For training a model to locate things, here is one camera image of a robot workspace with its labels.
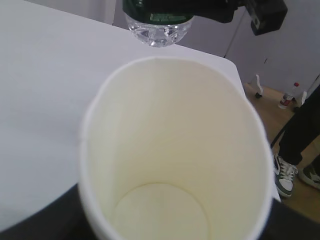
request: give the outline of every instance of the sneaker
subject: sneaker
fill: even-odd
[[[298,177],[306,184],[320,190],[320,176],[316,174],[312,164],[299,171]]]
[[[298,173],[295,165],[292,165],[282,159],[281,156],[275,154],[273,156],[275,185],[280,196],[289,198],[292,195],[294,187],[294,178]]]

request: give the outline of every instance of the white paper cup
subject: white paper cup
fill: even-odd
[[[114,72],[88,109],[79,190],[101,240],[255,240],[272,202],[260,118],[229,80],[153,57]]]

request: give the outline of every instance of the white stand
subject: white stand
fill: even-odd
[[[249,85],[256,91],[255,97],[257,99],[261,98],[264,93],[264,89],[260,85],[260,77],[258,74],[253,77],[252,81],[249,82]]]

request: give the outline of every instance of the person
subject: person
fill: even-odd
[[[273,156],[275,184],[280,196],[289,198],[297,175],[306,184],[320,190],[320,154],[298,171],[301,152],[320,135],[320,86],[290,120],[279,142],[280,150]]]

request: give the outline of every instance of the plastic water bottle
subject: plastic water bottle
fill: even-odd
[[[278,104],[279,108],[286,109],[288,107],[289,103],[297,95],[298,87],[299,87],[299,83],[295,82],[293,84],[293,87],[283,95],[282,99]]]
[[[193,19],[180,24],[155,25],[125,16],[130,31],[141,42],[152,47],[166,47],[179,42],[191,27]]]
[[[152,47],[179,42],[193,21],[192,15],[149,12],[144,0],[122,0],[122,9],[133,35]]]

